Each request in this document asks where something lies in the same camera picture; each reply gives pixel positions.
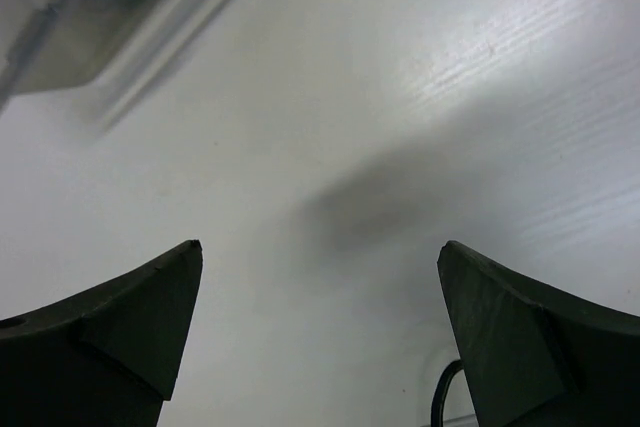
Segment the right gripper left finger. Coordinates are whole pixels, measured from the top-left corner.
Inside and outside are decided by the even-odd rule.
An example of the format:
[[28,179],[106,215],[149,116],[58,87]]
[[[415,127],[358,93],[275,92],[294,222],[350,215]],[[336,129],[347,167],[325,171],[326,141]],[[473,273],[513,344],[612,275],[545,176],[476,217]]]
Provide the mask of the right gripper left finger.
[[4,426],[155,426],[172,398],[203,269],[187,240],[1,322]]

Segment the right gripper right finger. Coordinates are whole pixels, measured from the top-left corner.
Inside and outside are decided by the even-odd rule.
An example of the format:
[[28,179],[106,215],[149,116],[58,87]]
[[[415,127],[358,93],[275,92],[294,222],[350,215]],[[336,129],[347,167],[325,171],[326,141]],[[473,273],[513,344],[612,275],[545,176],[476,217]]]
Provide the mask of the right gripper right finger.
[[512,271],[458,241],[437,261],[459,352],[437,383],[466,377],[481,426],[636,426],[639,319]]

